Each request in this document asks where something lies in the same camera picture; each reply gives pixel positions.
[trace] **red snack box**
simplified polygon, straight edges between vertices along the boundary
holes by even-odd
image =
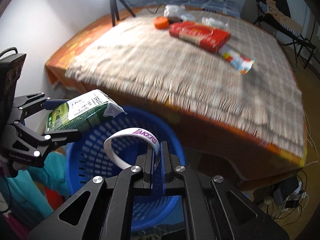
[[[212,53],[216,53],[230,39],[228,32],[194,22],[171,24],[169,33]]]

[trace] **beige blanket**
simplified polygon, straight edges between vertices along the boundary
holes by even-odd
[[[156,30],[156,16],[142,10],[75,57],[66,76],[160,103],[168,100],[302,157],[301,91],[276,40],[237,18],[189,12],[198,21],[214,16],[228,23],[228,44],[256,58],[252,69],[241,75],[219,55]]]

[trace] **striped fabric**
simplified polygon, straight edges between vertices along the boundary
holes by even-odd
[[[258,5],[261,7],[262,11],[264,13],[267,13],[268,11],[270,11],[270,8],[268,5],[266,5],[265,3],[263,2],[259,2]],[[285,25],[283,23],[280,23],[280,25],[285,28],[287,31],[291,32],[294,36],[296,36],[297,38],[299,38],[299,33],[297,33],[294,29],[290,28],[288,25]]]

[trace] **orange bedsheet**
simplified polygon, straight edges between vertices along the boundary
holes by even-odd
[[[133,9],[135,13],[140,10],[141,8]],[[122,20],[130,16],[126,10],[120,11],[119,15]],[[83,52],[88,45],[110,28],[112,28],[111,16],[103,16],[58,49],[45,64],[51,83],[62,82],[67,88],[71,87],[81,93],[96,89],[96,86],[66,78],[65,72],[69,62],[75,56]],[[306,148],[304,158],[301,159],[239,129],[177,109],[167,103],[159,105],[117,91],[107,91],[103,87],[99,89],[106,92],[120,105],[137,106],[161,116],[174,129],[184,147],[227,159],[242,181],[255,181],[255,186],[250,186],[250,188],[280,181],[304,166]]]

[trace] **colorful wrapper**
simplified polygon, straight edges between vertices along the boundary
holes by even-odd
[[[255,62],[255,58],[246,58],[226,44],[218,51],[218,54],[243,75],[248,73]]]

